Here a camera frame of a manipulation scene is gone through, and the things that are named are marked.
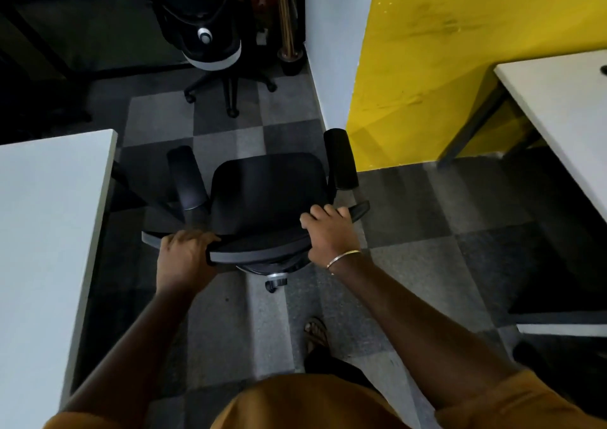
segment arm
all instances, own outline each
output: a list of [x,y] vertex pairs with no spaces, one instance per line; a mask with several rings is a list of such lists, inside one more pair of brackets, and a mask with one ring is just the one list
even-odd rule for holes
[[206,264],[212,233],[179,231],[162,240],[156,295],[69,399],[63,411],[90,413],[122,427],[143,425],[171,341],[194,296],[216,272]]
[[[360,249],[346,207],[314,205],[301,217],[310,233],[310,260],[326,267],[336,256]],[[361,254],[331,265],[331,272],[367,307],[415,382],[437,409],[482,394],[517,369],[482,340],[444,316]]]

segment plant pot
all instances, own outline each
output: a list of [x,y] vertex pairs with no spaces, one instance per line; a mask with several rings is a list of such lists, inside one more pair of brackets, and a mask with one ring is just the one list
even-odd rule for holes
[[294,57],[286,57],[282,49],[278,49],[277,56],[285,76],[296,76],[304,68],[305,54],[303,50],[296,50]]

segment yellow wall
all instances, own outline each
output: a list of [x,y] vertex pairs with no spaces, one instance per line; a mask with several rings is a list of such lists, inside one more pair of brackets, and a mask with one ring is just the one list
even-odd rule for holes
[[[373,0],[347,130],[359,170],[436,160],[497,80],[493,66],[607,47],[607,0]],[[529,129],[506,104],[463,155]]]

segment gold bracelet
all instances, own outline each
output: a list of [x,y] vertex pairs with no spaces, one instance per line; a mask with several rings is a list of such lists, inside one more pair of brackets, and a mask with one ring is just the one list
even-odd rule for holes
[[329,269],[331,267],[331,264],[335,263],[336,261],[338,261],[339,259],[343,258],[346,255],[352,255],[354,253],[362,253],[360,250],[350,250],[349,252],[345,252],[342,253],[340,256],[336,256],[335,258],[333,258],[329,264],[327,264],[327,269]]

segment sleeve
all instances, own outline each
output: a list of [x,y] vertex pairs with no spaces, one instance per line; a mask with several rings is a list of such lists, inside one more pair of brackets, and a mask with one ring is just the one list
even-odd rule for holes
[[44,425],[44,429],[122,429],[114,421],[88,413],[58,413]]
[[467,402],[436,412],[445,429],[538,427],[607,429],[607,422],[593,418],[525,370]]

